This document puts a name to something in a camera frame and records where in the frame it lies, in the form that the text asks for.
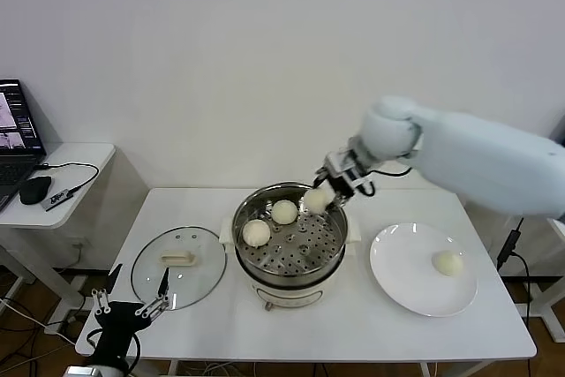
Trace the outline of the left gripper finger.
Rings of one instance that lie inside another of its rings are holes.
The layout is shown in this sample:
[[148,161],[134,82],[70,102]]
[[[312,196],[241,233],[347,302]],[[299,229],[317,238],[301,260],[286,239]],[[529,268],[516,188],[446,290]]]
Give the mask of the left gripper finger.
[[141,318],[158,318],[170,305],[169,301],[170,269],[165,268],[155,297],[136,310],[135,315]]
[[101,289],[92,289],[91,295],[94,301],[93,309],[95,313],[110,313],[109,295],[113,291],[117,278],[122,270],[123,264],[117,264],[106,278],[106,283]]

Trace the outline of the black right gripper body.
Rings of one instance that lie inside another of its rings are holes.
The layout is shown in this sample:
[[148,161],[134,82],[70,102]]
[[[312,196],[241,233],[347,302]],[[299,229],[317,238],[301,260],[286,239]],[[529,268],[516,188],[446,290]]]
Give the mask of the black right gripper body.
[[334,191],[351,192],[351,197],[357,193],[366,197],[376,194],[369,170],[359,161],[353,150],[345,148],[328,153],[324,159],[324,167],[328,170],[328,182]]

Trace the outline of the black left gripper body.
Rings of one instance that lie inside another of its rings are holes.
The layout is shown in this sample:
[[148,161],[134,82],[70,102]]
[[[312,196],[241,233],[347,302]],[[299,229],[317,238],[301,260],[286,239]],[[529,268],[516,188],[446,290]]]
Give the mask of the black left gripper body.
[[102,333],[90,356],[91,365],[126,365],[133,335],[147,327],[147,320],[135,314],[143,306],[139,302],[109,302],[109,313],[96,317]]

